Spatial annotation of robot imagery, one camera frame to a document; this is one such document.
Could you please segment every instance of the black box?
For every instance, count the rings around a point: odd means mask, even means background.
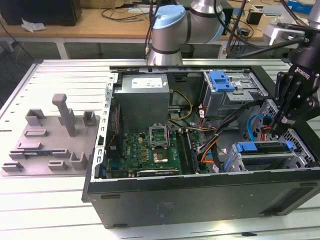
[[[1,0],[0,11],[8,25],[20,25],[23,18],[31,23],[74,26],[82,13],[80,0]]]
[[[252,25],[258,25],[263,12],[250,10],[246,18],[246,22]]]

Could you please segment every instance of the wooden desk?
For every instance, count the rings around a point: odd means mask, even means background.
[[[270,4],[279,4],[273,0],[265,0]],[[239,8],[241,2],[229,1],[234,8]],[[260,0],[253,0],[253,3],[247,3],[245,10],[249,10],[252,4],[259,5]],[[241,18],[242,21],[246,21],[248,11],[246,15]],[[114,13],[113,18],[125,18],[129,16],[137,15],[137,13],[124,12]],[[117,22],[112,21],[101,16],[100,9],[83,9],[82,16],[79,19],[76,26],[56,26],[47,25],[46,30],[37,32],[28,32],[20,25],[9,26],[5,24],[8,32],[14,36],[17,41],[20,42],[54,42],[57,45],[61,59],[69,59],[68,51],[65,48],[64,43],[98,43],[99,52],[102,53],[102,47],[100,43],[144,43],[146,33],[148,31],[149,18],[148,14],[139,17],[141,21],[137,22]],[[252,25],[254,34],[250,38],[250,42],[263,41],[263,31],[267,24],[269,24],[274,17],[262,16],[259,25]],[[218,45],[226,45],[229,36],[221,36],[220,40],[216,42]],[[7,46],[7,50],[13,52],[10,44],[7,42],[12,41],[7,33],[0,28],[0,42],[4,46]]]

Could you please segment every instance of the white label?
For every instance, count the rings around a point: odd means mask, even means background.
[[[202,119],[205,118],[205,111],[204,110],[200,110],[199,114],[200,114],[200,118],[202,118]]]
[[[216,174],[219,173],[219,168],[215,164],[213,164],[212,169]]]
[[[38,155],[36,152],[24,152],[24,155]]]
[[[134,78],[132,79],[133,89],[162,88],[161,78]]]

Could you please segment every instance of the blue box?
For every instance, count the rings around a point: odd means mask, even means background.
[[[297,1],[289,0],[288,6],[292,6],[292,11],[309,15],[313,5],[303,5]]]

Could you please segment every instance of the label sticker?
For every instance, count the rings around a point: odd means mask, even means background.
[[[153,89],[162,88],[162,80],[158,78],[134,78],[132,79],[133,89]]]
[[[213,164],[212,169],[216,174],[219,173],[219,168],[215,164]]]
[[[38,155],[36,152],[24,152],[24,155]]]

